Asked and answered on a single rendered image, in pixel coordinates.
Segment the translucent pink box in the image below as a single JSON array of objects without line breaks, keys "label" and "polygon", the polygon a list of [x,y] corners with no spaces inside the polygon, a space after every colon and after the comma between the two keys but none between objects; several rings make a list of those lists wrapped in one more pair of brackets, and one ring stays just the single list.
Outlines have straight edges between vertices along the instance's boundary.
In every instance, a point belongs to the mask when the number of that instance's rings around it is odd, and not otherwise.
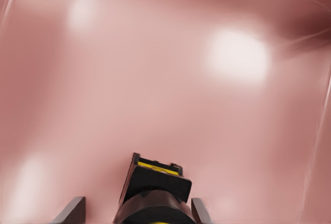
[{"label": "translucent pink box", "polygon": [[133,152],[215,222],[331,224],[331,0],[0,0],[0,224],[110,224]]}]

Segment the black and yellow button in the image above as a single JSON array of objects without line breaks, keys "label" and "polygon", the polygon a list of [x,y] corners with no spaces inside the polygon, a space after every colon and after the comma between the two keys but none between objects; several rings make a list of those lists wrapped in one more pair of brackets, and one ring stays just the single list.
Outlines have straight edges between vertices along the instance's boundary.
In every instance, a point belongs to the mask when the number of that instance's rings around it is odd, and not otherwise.
[{"label": "black and yellow button", "polygon": [[187,204],[191,186],[181,166],[134,153],[113,224],[197,224]]}]

